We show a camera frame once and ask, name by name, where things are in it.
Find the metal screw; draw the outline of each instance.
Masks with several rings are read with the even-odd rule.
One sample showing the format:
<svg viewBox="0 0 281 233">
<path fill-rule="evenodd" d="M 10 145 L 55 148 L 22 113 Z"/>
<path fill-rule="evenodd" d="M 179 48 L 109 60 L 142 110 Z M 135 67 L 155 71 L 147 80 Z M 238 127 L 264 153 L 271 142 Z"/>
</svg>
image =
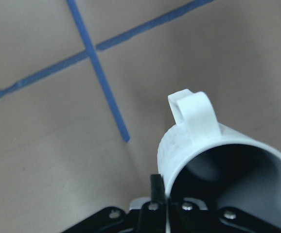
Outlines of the metal screw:
<svg viewBox="0 0 281 233">
<path fill-rule="evenodd" d="M 148 206 L 149 210 L 157 210 L 159 208 L 159 204 L 156 202 L 151 202 Z"/>
<path fill-rule="evenodd" d="M 119 218 L 121 215 L 120 211 L 119 210 L 112 210 L 109 214 L 109 217 L 111 219 L 115 219 L 115 218 Z"/>
<path fill-rule="evenodd" d="M 192 210 L 193 205 L 190 202 L 184 202 L 181 206 L 183 210 Z"/>
<path fill-rule="evenodd" d="M 227 218 L 227 219 L 233 220 L 233 219 L 235 219 L 237 217 L 237 215 L 234 212 L 230 211 L 230 210 L 226 210 L 224 212 L 224 217 Z"/>
</svg>

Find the mug handle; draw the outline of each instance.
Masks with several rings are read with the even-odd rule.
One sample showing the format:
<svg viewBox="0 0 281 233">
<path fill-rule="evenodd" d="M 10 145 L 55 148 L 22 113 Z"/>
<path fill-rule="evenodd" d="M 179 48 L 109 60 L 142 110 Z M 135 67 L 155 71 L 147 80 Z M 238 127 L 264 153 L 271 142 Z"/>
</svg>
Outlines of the mug handle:
<svg viewBox="0 0 281 233">
<path fill-rule="evenodd" d="M 176 125 L 186 124 L 193 144 L 221 136 L 215 111 L 204 92 L 185 89 L 169 95 L 168 101 Z"/>
</svg>

